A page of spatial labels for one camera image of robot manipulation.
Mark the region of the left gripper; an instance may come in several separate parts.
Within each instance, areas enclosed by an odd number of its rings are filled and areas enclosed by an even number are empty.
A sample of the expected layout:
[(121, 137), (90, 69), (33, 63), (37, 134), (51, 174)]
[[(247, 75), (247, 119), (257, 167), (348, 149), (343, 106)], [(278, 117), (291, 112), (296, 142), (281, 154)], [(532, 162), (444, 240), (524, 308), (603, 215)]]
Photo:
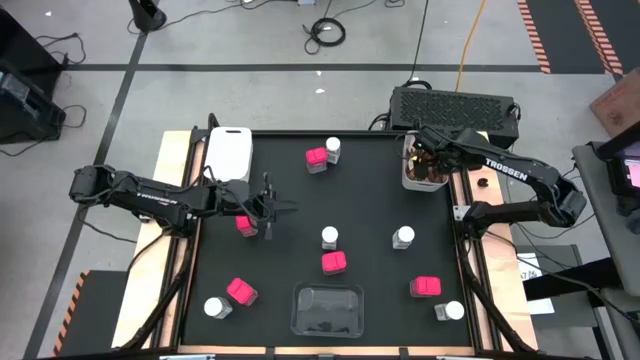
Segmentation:
[(296, 212), (298, 204), (294, 201), (276, 201), (270, 172), (263, 173), (263, 185), (263, 189), (251, 197), (250, 223), (262, 239), (272, 240), (276, 216)]

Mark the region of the pink cube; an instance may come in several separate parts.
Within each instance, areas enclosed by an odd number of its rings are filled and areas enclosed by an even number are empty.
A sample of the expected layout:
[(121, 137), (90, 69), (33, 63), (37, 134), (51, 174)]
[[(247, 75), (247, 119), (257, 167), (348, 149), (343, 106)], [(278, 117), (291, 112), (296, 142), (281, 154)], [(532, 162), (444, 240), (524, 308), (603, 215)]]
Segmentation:
[(322, 271), (330, 276), (344, 272), (347, 269), (347, 257), (343, 251), (327, 252), (321, 257)]
[(243, 237), (252, 237), (258, 234), (257, 223), (247, 215), (236, 216), (235, 225)]
[(328, 153), (324, 147), (317, 147), (305, 152), (307, 169), (310, 174), (316, 174), (327, 169)]

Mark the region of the black computer case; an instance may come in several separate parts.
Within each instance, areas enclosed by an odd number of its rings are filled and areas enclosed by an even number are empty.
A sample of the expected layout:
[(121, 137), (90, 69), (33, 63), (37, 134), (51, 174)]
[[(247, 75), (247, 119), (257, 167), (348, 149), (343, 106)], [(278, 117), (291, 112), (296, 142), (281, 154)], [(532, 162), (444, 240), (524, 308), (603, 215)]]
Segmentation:
[(389, 121), (397, 131), (427, 124), (454, 135), (472, 128), (486, 132), (493, 145), (507, 149), (519, 138), (519, 114), (512, 97), (396, 87)]

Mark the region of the grey plastic bin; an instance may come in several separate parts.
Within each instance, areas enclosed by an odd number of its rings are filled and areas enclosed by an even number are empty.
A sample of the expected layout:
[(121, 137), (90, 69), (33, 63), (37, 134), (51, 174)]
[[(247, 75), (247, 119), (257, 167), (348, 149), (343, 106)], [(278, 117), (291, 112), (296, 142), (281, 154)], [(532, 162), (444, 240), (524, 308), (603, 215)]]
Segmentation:
[(404, 135), (403, 148), (401, 152), (401, 158), (402, 158), (401, 182), (403, 187), (407, 190), (419, 191), (419, 192), (435, 192), (440, 188), (444, 187), (449, 182), (448, 175), (447, 175), (448, 181), (446, 183), (440, 183), (440, 184), (417, 181), (417, 180), (409, 180), (406, 176), (405, 169), (406, 169), (407, 157), (411, 154), (417, 154), (417, 151), (414, 148), (416, 133), (417, 133), (416, 131), (409, 131), (407, 134)]

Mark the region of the white plastic bin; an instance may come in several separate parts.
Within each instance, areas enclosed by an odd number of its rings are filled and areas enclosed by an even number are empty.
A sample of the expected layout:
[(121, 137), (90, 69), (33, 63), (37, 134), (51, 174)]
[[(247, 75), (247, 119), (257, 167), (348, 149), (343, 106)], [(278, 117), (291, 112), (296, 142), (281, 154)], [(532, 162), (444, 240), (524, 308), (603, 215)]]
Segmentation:
[(253, 136), (249, 128), (216, 127), (209, 136), (205, 175), (211, 181), (249, 182), (252, 156)]

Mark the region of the clear plastic tray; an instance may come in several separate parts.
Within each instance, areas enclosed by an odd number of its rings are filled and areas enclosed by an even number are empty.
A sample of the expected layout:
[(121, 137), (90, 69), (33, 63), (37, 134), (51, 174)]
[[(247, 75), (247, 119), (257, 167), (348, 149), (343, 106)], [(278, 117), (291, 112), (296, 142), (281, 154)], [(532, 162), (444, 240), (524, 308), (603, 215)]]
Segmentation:
[(364, 334), (364, 290), (299, 283), (293, 290), (290, 327), (299, 336), (359, 338)]

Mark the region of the white paper sheet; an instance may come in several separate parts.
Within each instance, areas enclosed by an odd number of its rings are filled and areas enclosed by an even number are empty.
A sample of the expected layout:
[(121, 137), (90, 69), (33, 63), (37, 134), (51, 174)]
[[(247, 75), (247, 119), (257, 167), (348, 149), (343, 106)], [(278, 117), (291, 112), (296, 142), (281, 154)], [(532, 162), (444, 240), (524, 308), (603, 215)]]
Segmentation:
[[(543, 275), (539, 268), (538, 259), (534, 253), (517, 254), (517, 259), (522, 282), (535, 279)], [(550, 298), (528, 300), (527, 303), (531, 315), (550, 315), (555, 313), (555, 309)]]

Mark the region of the grey cart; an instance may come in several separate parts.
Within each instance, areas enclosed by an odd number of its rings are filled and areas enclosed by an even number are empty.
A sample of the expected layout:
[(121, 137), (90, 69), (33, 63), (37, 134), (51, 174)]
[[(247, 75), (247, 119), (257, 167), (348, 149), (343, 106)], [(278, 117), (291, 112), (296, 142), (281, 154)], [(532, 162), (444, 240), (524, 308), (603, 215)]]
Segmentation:
[(640, 199), (624, 216), (611, 192), (606, 165), (592, 146), (576, 146), (573, 156), (619, 280), (601, 294), (624, 360), (640, 360)]

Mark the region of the black hazard-striped floor mat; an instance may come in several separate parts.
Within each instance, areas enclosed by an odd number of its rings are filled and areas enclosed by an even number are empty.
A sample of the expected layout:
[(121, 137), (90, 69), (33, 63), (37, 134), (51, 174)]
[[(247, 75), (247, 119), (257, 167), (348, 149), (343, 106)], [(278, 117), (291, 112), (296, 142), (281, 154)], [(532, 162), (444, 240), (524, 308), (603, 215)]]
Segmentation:
[(640, 0), (517, 0), (540, 69), (623, 76), (640, 66)]
[(109, 352), (125, 289), (124, 271), (81, 272), (56, 338), (53, 354)]

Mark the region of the black monitor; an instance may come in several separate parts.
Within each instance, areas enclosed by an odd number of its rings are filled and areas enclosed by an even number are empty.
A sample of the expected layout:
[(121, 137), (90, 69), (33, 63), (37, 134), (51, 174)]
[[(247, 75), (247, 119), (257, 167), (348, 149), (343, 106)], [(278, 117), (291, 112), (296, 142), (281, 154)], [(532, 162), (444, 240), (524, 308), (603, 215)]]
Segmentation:
[(640, 122), (599, 146), (596, 156), (606, 164), (614, 194), (640, 197)]

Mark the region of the cardboard box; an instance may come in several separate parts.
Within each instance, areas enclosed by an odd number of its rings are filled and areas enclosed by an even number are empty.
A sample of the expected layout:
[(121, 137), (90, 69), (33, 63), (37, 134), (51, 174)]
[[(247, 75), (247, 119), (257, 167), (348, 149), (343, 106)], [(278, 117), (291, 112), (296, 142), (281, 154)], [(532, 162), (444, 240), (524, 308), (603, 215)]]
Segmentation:
[(611, 137), (640, 122), (640, 66), (595, 99), (589, 108)]

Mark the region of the black stand base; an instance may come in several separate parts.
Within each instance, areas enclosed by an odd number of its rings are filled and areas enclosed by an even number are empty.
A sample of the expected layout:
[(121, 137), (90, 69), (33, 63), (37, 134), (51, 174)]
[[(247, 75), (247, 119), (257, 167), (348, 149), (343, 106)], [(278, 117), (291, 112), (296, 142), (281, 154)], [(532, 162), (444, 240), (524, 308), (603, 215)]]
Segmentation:
[(167, 21), (166, 14), (154, 0), (128, 0), (133, 23), (141, 32), (160, 29)]

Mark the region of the black equipment case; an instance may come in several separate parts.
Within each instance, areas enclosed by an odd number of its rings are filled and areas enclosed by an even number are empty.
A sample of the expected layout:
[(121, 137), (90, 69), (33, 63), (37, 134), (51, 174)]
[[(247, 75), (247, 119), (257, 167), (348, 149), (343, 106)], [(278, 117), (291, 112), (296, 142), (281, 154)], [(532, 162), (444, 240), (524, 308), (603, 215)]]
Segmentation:
[(0, 59), (0, 144), (58, 140), (66, 113)]

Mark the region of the black cabinet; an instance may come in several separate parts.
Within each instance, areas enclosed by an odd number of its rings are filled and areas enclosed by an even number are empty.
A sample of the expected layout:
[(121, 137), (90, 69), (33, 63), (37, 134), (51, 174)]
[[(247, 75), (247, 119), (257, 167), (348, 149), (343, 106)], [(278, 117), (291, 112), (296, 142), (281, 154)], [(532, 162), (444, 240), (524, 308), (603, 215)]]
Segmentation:
[(0, 7), (0, 60), (24, 75), (59, 72), (64, 69), (17, 20)]

